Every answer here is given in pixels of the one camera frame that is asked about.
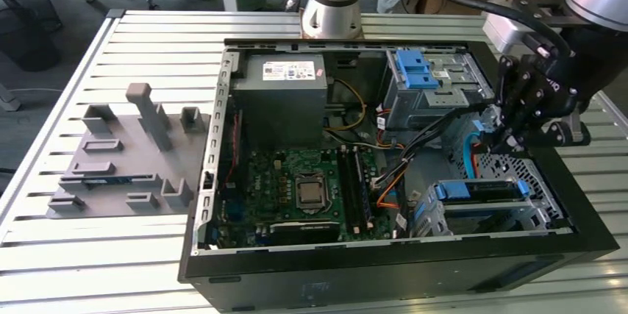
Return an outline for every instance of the blue plastic latch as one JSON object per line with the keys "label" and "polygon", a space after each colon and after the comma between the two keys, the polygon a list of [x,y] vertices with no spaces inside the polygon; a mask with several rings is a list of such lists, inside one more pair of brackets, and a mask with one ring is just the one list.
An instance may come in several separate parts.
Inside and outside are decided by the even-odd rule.
{"label": "blue plastic latch", "polygon": [[433,77],[430,62],[421,51],[397,51],[397,63],[406,78],[407,88],[439,88],[439,81]]}
{"label": "blue plastic latch", "polygon": [[475,129],[481,132],[493,132],[493,128],[487,127],[478,119],[473,120]]}
{"label": "blue plastic latch", "polygon": [[471,197],[465,182],[443,182],[442,185],[449,194],[449,199],[469,199]]}
{"label": "blue plastic latch", "polygon": [[522,192],[523,197],[525,198],[530,197],[530,186],[529,186],[529,183],[526,183],[526,180],[518,181],[518,187],[519,187],[519,191]]}
{"label": "blue plastic latch", "polygon": [[439,200],[445,200],[449,198],[447,194],[445,193],[443,185],[438,184],[434,189],[437,190],[437,197]]}

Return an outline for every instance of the motherboard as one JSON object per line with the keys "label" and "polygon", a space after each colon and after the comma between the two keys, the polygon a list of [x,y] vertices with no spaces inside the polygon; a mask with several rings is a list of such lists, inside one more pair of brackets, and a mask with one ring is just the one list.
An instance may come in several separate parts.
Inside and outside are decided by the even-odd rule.
{"label": "motherboard", "polygon": [[253,151],[245,168],[246,187],[226,199],[223,246],[391,238],[389,214],[371,212],[370,149]]}

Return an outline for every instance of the green motherboard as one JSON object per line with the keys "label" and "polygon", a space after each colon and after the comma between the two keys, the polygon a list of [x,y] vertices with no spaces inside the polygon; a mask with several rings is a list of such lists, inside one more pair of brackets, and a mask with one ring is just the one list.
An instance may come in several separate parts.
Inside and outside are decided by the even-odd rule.
{"label": "green motherboard", "polygon": [[[265,246],[261,233],[277,222],[331,221],[341,224],[338,241],[378,240],[391,237],[387,213],[375,213],[373,228],[351,232],[347,227],[339,151],[281,150],[254,151],[247,161],[245,195],[227,201],[223,233],[227,247]],[[359,152],[366,181],[377,175],[374,152]]]}

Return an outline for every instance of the metal case frame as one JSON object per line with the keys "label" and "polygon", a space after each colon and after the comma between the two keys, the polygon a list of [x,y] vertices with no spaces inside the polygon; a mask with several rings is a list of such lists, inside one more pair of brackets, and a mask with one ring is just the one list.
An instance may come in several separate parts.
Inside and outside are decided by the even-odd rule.
{"label": "metal case frame", "polygon": [[[275,48],[299,46],[463,46],[473,54],[491,86],[497,84],[497,60],[486,43],[454,41],[317,41],[227,40],[227,46]],[[235,63],[222,63],[231,71]],[[229,89],[218,83],[213,132],[222,136]],[[210,136],[207,156],[221,153]],[[463,237],[457,242],[409,239],[395,245],[322,247],[295,251],[247,251],[203,255],[195,250],[195,220],[203,215],[194,206],[214,202],[203,191],[193,202],[181,261],[181,282],[190,282],[222,312],[270,308],[317,307],[361,301],[417,299],[458,293],[511,290],[559,267],[593,260],[619,248],[557,150],[531,149],[530,158],[567,214],[574,233],[539,237]],[[206,171],[218,166],[206,161]],[[206,172],[202,185],[217,184]]]}

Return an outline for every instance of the gray metal panel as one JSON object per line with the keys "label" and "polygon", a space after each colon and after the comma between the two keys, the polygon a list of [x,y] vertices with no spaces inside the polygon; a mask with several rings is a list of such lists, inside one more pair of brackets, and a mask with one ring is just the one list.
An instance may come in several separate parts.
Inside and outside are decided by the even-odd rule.
{"label": "gray metal panel", "polygon": [[[151,98],[165,104],[169,114],[179,113],[191,103],[201,106],[202,113],[210,114],[209,100],[215,96],[221,60],[215,58],[221,58],[225,38],[299,36],[297,17],[279,13],[134,11],[122,19],[126,24],[167,24],[170,21],[233,27],[227,32],[117,32],[111,35],[107,22],[99,33],[99,39],[107,39],[106,45],[98,40],[89,51],[0,199],[0,211],[10,210],[7,216],[0,214],[6,216],[0,225],[0,306],[11,312],[163,313],[167,310],[169,313],[215,313],[193,286],[177,281],[185,215],[89,220],[45,218],[47,202],[58,188],[58,172],[66,170],[73,159],[70,154],[81,143],[78,135],[85,132],[85,125],[77,119],[83,116],[87,104],[113,102],[117,114],[138,114],[135,105],[126,103],[125,92],[129,83],[142,76],[142,81],[154,88]],[[365,15],[363,23],[369,38],[487,40],[479,32],[482,17]],[[261,32],[253,32],[247,30],[250,24],[273,24],[271,29],[283,29],[283,32],[269,33],[265,26],[258,27]],[[403,27],[406,32],[387,32],[387,26]],[[147,53],[167,54],[173,58],[169,63],[153,64],[153,54]],[[189,54],[202,54],[207,59],[198,63],[199,57]],[[583,116],[583,120],[599,128],[594,144],[559,152],[578,173],[581,185],[623,248],[591,263],[550,273],[509,293],[327,307],[326,313],[349,310],[369,314],[419,310],[451,314],[628,311],[628,173],[621,171],[621,160],[602,167],[602,160],[591,160],[622,159],[628,155],[628,140],[622,135],[622,127],[614,124],[618,119],[603,111],[605,108],[613,113],[613,109],[602,104],[605,100],[597,99],[593,110]]]}

